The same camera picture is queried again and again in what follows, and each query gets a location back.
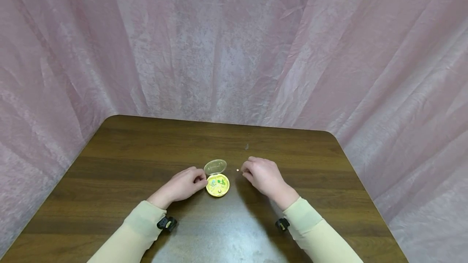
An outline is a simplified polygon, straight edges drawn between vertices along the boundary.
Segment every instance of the pink curtain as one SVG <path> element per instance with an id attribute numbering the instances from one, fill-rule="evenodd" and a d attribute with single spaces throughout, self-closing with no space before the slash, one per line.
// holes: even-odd
<path id="1" fill-rule="evenodd" d="M 114 114 L 335 134 L 410 262 L 468 257 L 468 0 L 0 0 L 0 254 Z"/>

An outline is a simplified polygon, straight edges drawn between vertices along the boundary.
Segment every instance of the yellow container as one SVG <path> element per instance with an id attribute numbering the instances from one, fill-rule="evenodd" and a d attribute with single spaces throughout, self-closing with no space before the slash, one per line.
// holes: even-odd
<path id="1" fill-rule="evenodd" d="M 207 176 L 206 190 L 211 196 L 224 196 L 229 190 L 229 179 L 222 172 L 228 167 L 224 160 L 214 160 L 205 165 L 203 170 Z"/>

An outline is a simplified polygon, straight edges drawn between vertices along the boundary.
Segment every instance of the left hand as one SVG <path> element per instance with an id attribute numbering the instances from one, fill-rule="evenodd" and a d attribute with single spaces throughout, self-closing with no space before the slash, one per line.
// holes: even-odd
<path id="1" fill-rule="evenodd" d="M 207 184 L 203 169 L 190 167 L 175 174 L 147 200 L 156 207 L 167 209 L 172 202 L 187 199 Z"/>

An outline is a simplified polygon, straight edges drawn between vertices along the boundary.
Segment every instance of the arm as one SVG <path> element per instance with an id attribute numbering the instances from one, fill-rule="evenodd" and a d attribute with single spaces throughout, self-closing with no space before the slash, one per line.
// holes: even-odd
<path id="1" fill-rule="evenodd" d="M 284 182 L 274 162 L 251 156 L 241 169 L 243 176 L 283 211 L 293 239 L 314 263 L 362 263 L 348 243 Z"/>
<path id="2" fill-rule="evenodd" d="M 88 263 L 140 262 L 161 233 L 156 224 L 166 215 L 169 205 L 187 199 L 206 184 L 206 175 L 200 168 L 191 167 L 173 176 L 150 198 L 138 204 Z"/>
<path id="3" fill-rule="evenodd" d="M 156 224 L 165 215 L 165 210 L 148 201 L 140 202 L 88 263 L 140 262 L 145 251 L 161 233 Z"/>
<path id="4" fill-rule="evenodd" d="M 307 200 L 299 198 L 283 211 L 289 232 L 314 263 L 362 263 L 348 243 Z"/>

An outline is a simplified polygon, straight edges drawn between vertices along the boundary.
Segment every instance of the beige sleeve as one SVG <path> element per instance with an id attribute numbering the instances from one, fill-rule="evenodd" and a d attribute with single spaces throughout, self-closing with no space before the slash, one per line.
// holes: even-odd
<path id="1" fill-rule="evenodd" d="M 148 201 L 140 202 L 88 263 L 139 263 L 161 233 L 156 224 L 165 215 Z"/>
<path id="2" fill-rule="evenodd" d="M 307 202 L 299 198 L 283 212 L 289 232 L 314 263 L 362 263 L 348 243 Z"/>

